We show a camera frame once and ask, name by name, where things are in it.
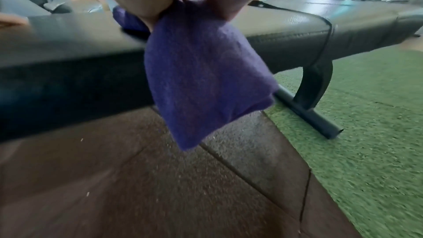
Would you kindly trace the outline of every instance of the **black leather bench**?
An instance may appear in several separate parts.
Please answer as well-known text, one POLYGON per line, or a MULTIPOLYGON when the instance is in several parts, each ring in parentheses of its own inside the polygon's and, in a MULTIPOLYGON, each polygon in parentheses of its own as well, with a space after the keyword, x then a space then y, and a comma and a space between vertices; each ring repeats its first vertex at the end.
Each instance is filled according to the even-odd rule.
MULTIPOLYGON (((341 128, 314 107, 332 61, 401 43, 423 26, 423 9, 332 0, 253 2, 234 20, 273 73, 302 67, 294 96, 276 97, 327 138, 341 128)), ((143 65, 145 36, 110 13, 30 19, 0 31, 0 141, 154 105, 143 65)))

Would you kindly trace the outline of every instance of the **green artificial turf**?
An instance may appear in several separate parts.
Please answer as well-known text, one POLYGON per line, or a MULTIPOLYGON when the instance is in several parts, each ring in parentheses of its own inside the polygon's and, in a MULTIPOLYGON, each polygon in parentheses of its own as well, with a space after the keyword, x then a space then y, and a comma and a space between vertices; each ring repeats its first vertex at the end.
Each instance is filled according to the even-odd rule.
MULTIPOLYGON (((301 69, 276 75, 296 90, 301 69)), ((326 140, 281 104, 266 110, 364 238, 423 238, 423 52, 384 48, 334 61, 317 109, 326 140)))

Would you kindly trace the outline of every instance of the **brown rubber flooring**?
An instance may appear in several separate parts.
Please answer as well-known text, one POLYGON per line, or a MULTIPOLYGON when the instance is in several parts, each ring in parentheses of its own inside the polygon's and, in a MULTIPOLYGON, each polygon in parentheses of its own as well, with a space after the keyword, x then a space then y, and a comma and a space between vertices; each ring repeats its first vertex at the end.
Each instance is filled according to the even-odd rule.
POLYGON ((150 108, 0 145, 0 238, 358 238, 256 112, 181 152, 150 108))

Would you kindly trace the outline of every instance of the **purple towel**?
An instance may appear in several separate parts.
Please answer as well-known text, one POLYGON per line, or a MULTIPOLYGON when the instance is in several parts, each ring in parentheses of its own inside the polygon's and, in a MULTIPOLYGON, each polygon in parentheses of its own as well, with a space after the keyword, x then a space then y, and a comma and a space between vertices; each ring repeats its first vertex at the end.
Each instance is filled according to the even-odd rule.
MULTIPOLYGON (((120 7, 113 17, 124 29, 148 31, 120 7)), ((154 102, 182 150, 268 108, 278 90, 247 39, 204 0, 175 0, 148 38, 144 61, 154 102)))

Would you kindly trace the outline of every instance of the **weight bench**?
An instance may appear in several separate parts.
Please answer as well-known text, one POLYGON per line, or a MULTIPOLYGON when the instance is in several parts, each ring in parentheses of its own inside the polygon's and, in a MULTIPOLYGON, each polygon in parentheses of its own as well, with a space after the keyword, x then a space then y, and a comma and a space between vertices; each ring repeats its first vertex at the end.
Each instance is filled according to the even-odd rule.
MULTIPOLYGON (((302 67, 295 95, 276 97, 327 138, 342 129, 314 110, 332 61, 399 44, 423 26, 423 9, 334 0, 254 1, 234 20, 273 73, 302 67)), ((0 141, 154 105, 145 36, 111 13, 30 18, 0 30, 0 141)))

